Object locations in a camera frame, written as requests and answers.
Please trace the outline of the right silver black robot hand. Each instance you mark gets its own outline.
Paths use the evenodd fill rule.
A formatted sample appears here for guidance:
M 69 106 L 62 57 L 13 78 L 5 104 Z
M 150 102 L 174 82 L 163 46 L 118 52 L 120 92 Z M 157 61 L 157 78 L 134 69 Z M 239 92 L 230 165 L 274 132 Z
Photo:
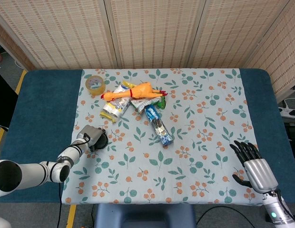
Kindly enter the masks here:
M 235 152 L 248 177 L 248 180 L 242 180 L 234 174 L 233 178 L 238 184 L 253 188 L 260 194 L 277 189 L 278 182 L 272 169 L 252 143 L 234 141 L 229 146 Z

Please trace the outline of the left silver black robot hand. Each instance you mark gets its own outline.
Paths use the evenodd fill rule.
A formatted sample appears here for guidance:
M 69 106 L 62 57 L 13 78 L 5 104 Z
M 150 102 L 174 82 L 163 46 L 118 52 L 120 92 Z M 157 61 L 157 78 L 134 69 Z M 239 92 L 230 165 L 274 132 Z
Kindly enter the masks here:
M 91 152 L 104 149 L 108 144 L 106 131 L 88 124 L 78 133 L 76 139 L 86 141 Z

